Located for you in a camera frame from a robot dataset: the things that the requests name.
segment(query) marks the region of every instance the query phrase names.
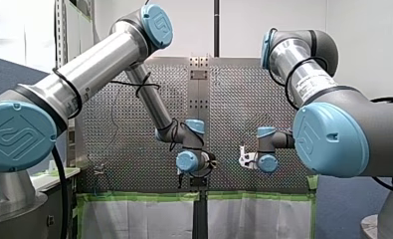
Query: silver arm tube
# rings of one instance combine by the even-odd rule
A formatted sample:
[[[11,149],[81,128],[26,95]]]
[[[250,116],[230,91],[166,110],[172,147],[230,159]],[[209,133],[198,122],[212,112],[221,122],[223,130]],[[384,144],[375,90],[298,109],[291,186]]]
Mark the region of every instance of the silver arm tube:
[[[273,72],[286,79],[291,70],[310,57],[310,46],[301,39],[289,38],[271,52]],[[295,103],[302,106],[317,92],[337,86],[332,77],[315,61],[299,66],[290,78]]]
[[[153,84],[150,77],[145,83],[143,82],[149,73],[144,64],[133,66],[129,70],[125,71],[125,73],[133,84]],[[164,129],[171,125],[172,118],[155,87],[142,87],[140,88],[138,95],[144,106],[147,108],[150,118],[157,129]]]
[[[142,57],[145,43],[139,35],[129,25],[127,31],[112,33],[61,67],[59,72],[77,88],[85,103],[127,66]],[[24,87],[43,98],[65,119],[78,108],[74,91],[55,74],[34,86]]]

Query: robotic arm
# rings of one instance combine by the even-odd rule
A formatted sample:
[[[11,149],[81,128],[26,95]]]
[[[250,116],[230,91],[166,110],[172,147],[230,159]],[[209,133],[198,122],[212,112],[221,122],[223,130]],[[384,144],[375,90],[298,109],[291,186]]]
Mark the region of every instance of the robotic arm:
[[[393,177],[393,99],[376,104],[340,86],[331,77],[337,60],[335,43],[320,31],[273,30],[264,38],[262,66],[286,80],[286,92],[300,107],[296,152],[320,174]]]
[[[182,143],[177,157],[184,172],[205,168],[202,156],[204,123],[189,119],[174,123],[158,91],[151,87],[143,62],[171,44],[172,26],[157,5],[120,18],[110,35],[34,86],[19,85],[0,95],[0,172],[20,171],[45,159],[68,119],[82,105],[125,71],[156,126],[156,137]]]

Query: metal pegboard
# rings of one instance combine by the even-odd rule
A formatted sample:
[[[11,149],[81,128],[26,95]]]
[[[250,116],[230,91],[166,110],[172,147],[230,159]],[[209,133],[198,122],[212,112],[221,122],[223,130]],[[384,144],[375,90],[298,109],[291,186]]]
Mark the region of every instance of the metal pegboard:
[[[146,61],[171,116],[179,121],[187,117],[188,61]],[[116,80],[128,82],[126,74]],[[106,170],[95,175],[92,166],[86,169],[78,181],[80,191],[177,191],[180,146],[169,152],[169,143],[155,140],[155,127],[133,87],[107,85],[84,106],[82,124],[91,164],[104,164]]]
[[[220,162],[212,172],[209,190],[307,192],[308,171],[292,149],[277,151],[280,166],[272,175],[243,168],[238,162],[241,141],[248,151],[257,150],[257,127],[286,129],[295,115],[286,102],[284,89],[260,69],[259,60],[209,59],[208,88],[192,83],[190,71],[195,68],[189,60],[155,58],[146,64],[152,80],[161,85],[159,91],[173,117],[184,121],[203,115],[207,122],[209,135],[205,142]],[[117,80],[126,81],[126,75],[121,74]],[[194,109],[196,99],[198,111]],[[205,111],[202,115],[201,105]],[[93,165],[106,165],[106,176],[95,175],[91,167],[85,170],[78,181],[80,192],[93,192],[95,188],[178,191],[175,157],[180,146],[169,152],[167,143],[155,140],[154,126],[133,88],[108,85],[85,105],[80,119],[84,143],[77,142],[77,152],[85,151]],[[187,185],[184,181],[182,190],[189,190]]]
[[[219,160],[210,190],[307,192],[308,170],[293,149],[279,149],[278,170],[267,175],[238,163],[239,145],[257,150],[257,128],[292,126],[295,111],[258,59],[210,59],[210,150]]]

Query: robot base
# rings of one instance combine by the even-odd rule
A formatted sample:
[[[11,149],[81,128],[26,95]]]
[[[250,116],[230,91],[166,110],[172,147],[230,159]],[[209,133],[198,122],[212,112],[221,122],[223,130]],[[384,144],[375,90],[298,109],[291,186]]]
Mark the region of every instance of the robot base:
[[[0,238],[44,239],[48,237],[47,195],[39,193],[35,203],[23,209],[0,216]]]
[[[362,239],[393,239],[393,192],[388,194],[378,215],[362,220],[361,236]]]

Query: wall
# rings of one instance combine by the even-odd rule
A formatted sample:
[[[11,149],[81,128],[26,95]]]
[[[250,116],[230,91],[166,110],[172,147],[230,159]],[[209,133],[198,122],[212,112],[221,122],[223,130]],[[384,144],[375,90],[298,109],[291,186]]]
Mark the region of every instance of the wall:
[[[214,54],[212,0],[150,2],[162,6],[171,18],[174,28],[171,46],[154,56],[188,57]],[[116,19],[140,8],[144,1],[96,0],[95,3],[97,35],[103,39]],[[262,38],[271,27],[282,30],[324,30],[325,13],[324,0],[221,1],[221,56],[258,58]]]
[[[56,59],[54,2],[0,1],[1,59],[51,72]]]
[[[97,34],[103,39],[116,19],[139,9],[145,1],[95,0],[95,24]],[[211,0],[177,1],[153,0],[168,13],[174,38],[170,47],[158,51],[154,56],[187,57],[191,54],[213,53],[213,2]]]
[[[393,0],[328,0],[326,31],[338,46],[339,83],[393,96]]]
[[[324,31],[326,1],[227,0],[220,16],[221,57],[260,58],[264,34],[273,27]]]

